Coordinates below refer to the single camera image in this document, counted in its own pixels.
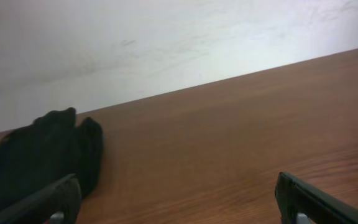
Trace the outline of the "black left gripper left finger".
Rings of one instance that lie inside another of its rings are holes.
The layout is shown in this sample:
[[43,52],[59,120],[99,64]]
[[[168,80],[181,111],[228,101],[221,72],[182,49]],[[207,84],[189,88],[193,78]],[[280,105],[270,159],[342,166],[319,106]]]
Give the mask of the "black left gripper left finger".
[[81,189],[74,174],[44,187],[0,211],[3,223],[75,223],[81,207]]

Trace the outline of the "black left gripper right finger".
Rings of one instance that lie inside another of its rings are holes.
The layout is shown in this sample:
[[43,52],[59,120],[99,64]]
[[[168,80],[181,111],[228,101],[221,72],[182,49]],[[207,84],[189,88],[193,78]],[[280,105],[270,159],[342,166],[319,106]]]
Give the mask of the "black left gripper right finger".
[[280,172],[275,198],[281,222],[358,224],[358,210],[288,172]]

